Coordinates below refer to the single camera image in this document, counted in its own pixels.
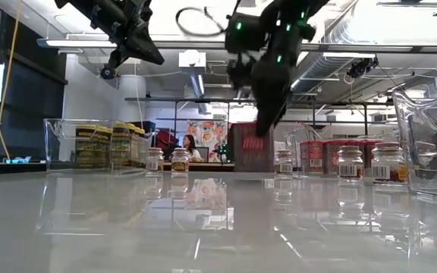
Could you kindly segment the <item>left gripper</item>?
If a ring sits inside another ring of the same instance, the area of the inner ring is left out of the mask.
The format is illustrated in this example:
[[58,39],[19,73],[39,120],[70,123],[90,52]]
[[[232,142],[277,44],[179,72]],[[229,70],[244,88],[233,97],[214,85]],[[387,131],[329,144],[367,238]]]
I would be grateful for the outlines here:
[[116,45],[108,65],[118,67],[127,58],[137,58],[153,64],[165,62],[162,54],[152,41],[148,23],[141,17],[145,0],[93,0],[90,6],[90,25],[108,35],[108,40]]

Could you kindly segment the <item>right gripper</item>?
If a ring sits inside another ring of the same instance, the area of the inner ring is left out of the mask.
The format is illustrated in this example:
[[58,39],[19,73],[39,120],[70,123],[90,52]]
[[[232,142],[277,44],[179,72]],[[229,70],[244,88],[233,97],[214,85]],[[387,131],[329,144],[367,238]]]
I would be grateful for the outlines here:
[[264,46],[258,52],[235,54],[227,74],[233,89],[251,87],[256,98],[256,135],[264,137],[285,115],[298,45],[312,40],[316,29],[304,18],[260,18],[260,22],[266,31]]

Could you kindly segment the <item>clear plastic bin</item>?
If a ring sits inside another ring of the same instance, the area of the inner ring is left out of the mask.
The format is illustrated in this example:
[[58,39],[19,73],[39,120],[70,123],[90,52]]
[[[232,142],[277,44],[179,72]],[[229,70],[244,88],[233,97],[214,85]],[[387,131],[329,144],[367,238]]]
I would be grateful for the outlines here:
[[398,140],[398,129],[396,126],[388,127],[381,125],[374,127],[370,125],[368,134],[365,134],[362,124],[320,124],[319,126],[298,124],[294,129],[283,133],[283,136],[285,148],[291,150],[292,153],[294,175],[335,176],[325,174],[324,172],[322,174],[305,174],[301,167],[300,143],[309,140],[322,141],[324,149],[326,141],[337,140],[339,148],[341,146],[359,146],[361,151],[363,141],[372,140],[382,143]]
[[392,93],[410,188],[437,195],[437,99]]
[[[43,121],[45,129],[46,145],[46,170],[52,172],[69,172],[69,173],[106,173],[106,174],[129,174],[143,172],[143,168],[133,168],[131,165],[125,169],[114,170],[109,153],[109,167],[98,168],[95,166],[91,169],[77,168],[75,163],[75,129],[78,124],[95,124],[110,128],[112,130],[115,123],[125,123],[116,120],[88,120],[88,119],[57,119],[47,118]],[[144,134],[143,157],[146,159],[148,148],[151,144],[152,134]]]

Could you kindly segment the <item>white ceiling box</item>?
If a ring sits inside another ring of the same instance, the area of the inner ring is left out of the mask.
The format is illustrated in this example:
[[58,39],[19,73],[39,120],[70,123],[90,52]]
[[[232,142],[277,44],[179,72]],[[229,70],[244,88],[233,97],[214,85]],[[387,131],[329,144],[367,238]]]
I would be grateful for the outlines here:
[[196,49],[188,49],[180,52],[178,56],[178,66],[181,68],[204,68],[206,66],[206,53]]

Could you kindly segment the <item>black metal shelf rack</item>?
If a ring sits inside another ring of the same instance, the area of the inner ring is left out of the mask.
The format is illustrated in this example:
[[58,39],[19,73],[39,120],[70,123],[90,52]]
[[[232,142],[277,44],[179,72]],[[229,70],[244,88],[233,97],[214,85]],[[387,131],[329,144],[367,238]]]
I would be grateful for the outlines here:
[[[210,105],[212,103],[219,103],[219,104],[225,104],[227,105],[229,108],[232,106],[245,106],[245,105],[254,105],[254,101],[251,99],[204,99],[204,98],[195,98],[195,99],[183,99],[183,98],[143,98],[143,99],[139,99],[139,98],[126,98],[125,99],[126,102],[136,102],[136,103],[140,103],[140,102],[172,102],[174,103],[174,105],[178,105],[179,103],[186,103],[186,102],[192,102],[198,105]],[[377,106],[378,103],[374,103],[374,102],[335,102],[334,105],[332,106],[326,106],[324,108],[331,108],[333,110],[337,109],[337,110],[345,110],[346,107],[350,106],[361,106],[362,109],[360,110],[361,113],[364,114],[364,119],[360,122],[363,127],[364,127],[364,133],[368,134],[369,132],[369,126],[373,125],[374,127],[379,127],[379,126],[388,126],[388,127],[395,127],[396,124],[393,122],[388,122],[388,121],[369,121],[368,120],[368,107],[370,106]]]

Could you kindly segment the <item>overhead light bar beam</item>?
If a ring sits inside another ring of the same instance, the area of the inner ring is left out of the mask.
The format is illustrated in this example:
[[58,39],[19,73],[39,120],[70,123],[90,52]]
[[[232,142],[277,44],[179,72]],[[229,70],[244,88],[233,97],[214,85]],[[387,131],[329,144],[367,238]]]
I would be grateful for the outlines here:
[[[107,40],[72,40],[72,39],[37,39],[42,48],[79,48],[79,49],[113,49],[115,44]],[[207,49],[222,50],[223,42],[155,42],[158,49]],[[302,43],[302,52],[353,52],[382,54],[434,54],[437,55],[437,45],[380,45],[380,44],[331,44]]]

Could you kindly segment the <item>colourful flower poster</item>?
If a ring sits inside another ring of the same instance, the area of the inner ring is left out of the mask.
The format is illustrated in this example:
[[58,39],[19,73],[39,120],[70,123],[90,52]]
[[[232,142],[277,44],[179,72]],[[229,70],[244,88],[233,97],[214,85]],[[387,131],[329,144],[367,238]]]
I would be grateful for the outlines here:
[[208,147],[209,151],[226,143],[228,124],[225,121],[188,121],[187,135],[194,138],[197,147]]

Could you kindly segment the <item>black storage box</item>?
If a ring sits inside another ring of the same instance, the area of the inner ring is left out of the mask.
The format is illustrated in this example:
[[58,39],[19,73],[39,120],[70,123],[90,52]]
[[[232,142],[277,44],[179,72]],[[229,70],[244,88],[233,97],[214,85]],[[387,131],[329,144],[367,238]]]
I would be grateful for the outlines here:
[[146,133],[152,133],[156,131],[156,124],[152,121],[138,121],[134,123],[140,129],[145,130]]

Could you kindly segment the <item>person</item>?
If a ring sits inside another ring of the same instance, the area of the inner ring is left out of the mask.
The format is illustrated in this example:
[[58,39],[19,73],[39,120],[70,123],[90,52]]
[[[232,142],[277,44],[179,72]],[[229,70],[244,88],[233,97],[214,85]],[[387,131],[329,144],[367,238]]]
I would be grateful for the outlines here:
[[192,135],[185,135],[183,138],[183,147],[187,150],[187,157],[190,160],[201,158],[199,151],[196,148],[195,139]]

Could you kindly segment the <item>red backpack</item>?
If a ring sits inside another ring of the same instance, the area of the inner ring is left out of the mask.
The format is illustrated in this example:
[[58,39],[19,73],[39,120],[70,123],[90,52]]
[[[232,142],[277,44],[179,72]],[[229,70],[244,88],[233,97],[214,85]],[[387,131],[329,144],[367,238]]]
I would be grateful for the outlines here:
[[174,148],[178,145],[176,137],[166,130],[160,130],[156,134],[156,147],[161,148],[163,151],[169,148]]

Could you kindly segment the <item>white glossy table sheet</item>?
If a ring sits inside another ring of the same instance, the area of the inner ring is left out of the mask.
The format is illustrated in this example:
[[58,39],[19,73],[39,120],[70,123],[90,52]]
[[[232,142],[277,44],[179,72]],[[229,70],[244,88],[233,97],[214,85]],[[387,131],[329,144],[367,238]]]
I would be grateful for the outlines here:
[[437,196],[268,174],[0,174],[0,273],[437,273]]

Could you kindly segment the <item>silver ventilation duct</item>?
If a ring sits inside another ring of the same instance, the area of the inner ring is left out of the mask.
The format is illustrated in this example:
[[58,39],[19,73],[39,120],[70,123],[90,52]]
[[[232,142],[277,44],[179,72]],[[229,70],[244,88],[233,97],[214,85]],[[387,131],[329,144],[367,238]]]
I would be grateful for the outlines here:
[[298,75],[291,84],[291,94],[288,98],[285,115],[282,122],[298,121],[297,115],[292,113],[294,106],[310,106],[310,113],[316,114],[317,107],[324,109],[335,104],[333,99],[307,100],[313,97],[318,87],[327,81],[337,80],[334,75],[353,61],[346,57],[325,57],[323,53],[309,53],[299,64]]

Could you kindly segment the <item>black aluminium table frame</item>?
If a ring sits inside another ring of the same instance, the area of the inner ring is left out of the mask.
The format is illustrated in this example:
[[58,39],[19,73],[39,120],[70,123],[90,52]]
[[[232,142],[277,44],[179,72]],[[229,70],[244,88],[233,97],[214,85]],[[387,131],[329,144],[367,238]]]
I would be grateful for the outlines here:
[[[234,164],[219,164],[219,163],[197,163],[189,164],[190,171],[222,171],[234,172]],[[46,172],[46,164],[43,163],[28,163],[28,164],[3,164],[0,163],[0,174],[11,173],[26,173],[26,172]]]

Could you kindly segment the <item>black ceiling track bracket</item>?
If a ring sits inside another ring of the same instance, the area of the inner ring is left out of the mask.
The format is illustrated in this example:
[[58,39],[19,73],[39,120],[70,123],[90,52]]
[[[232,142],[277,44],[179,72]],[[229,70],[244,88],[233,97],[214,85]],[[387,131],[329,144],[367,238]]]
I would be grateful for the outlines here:
[[437,2],[424,2],[424,0],[398,0],[397,2],[377,2],[376,5],[385,8],[431,8],[435,9],[432,16],[437,17]]

